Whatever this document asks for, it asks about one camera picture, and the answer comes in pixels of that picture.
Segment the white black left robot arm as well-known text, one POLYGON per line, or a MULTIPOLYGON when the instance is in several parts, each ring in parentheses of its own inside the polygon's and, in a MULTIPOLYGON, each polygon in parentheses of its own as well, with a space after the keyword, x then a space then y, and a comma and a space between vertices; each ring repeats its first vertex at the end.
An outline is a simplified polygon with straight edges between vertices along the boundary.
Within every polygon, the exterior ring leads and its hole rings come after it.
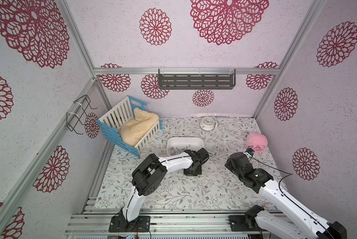
POLYGON ((132 188, 125 206, 119 213, 120 220, 125 223, 136 220, 146 197, 155 192, 167 174, 183 170, 186 176, 201 175, 202 165, 211 156, 204 148, 198 151, 187 149, 168 157, 148 155, 132 172, 132 188))

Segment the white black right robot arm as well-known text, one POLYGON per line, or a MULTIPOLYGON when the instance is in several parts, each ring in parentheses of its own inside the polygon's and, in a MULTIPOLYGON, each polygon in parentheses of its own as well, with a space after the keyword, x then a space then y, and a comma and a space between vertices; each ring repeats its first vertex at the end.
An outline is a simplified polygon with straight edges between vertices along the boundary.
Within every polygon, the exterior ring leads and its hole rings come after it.
POLYGON ((290 222, 285 222, 272 215, 263 207, 255 205, 243 216, 230 216, 229 223, 233 231, 263 230, 281 239, 346 239, 347 230, 339 222, 330 223, 307 208, 289 192, 280 182, 262 168, 254 168, 250 163, 254 150, 246 149, 229 156, 225 167, 231 171, 246 187, 263 196, 284 213, 290 222))

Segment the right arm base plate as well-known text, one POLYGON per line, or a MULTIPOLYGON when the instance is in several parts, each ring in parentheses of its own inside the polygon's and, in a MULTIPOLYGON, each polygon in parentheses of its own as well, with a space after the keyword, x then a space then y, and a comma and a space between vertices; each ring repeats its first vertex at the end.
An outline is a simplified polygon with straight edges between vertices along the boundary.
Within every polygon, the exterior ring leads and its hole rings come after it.
POLYGON ((243 215, 228 216, 229 224, 233 232, 262 232, 262 229, 256 223, 256 218, 261 212, 266 210, 258 205, 254 205, 243 215))

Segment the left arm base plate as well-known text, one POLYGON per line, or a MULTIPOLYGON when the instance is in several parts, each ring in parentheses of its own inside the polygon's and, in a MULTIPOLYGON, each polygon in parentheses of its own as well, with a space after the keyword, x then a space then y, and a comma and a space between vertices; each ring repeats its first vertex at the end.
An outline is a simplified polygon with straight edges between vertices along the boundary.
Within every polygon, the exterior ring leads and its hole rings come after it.
POLYGON ((149 232, 151 223, 150 216, 139 216, 137 219, 128 222, 123 215, 115 215, 111 218, 109 232, 149 232))

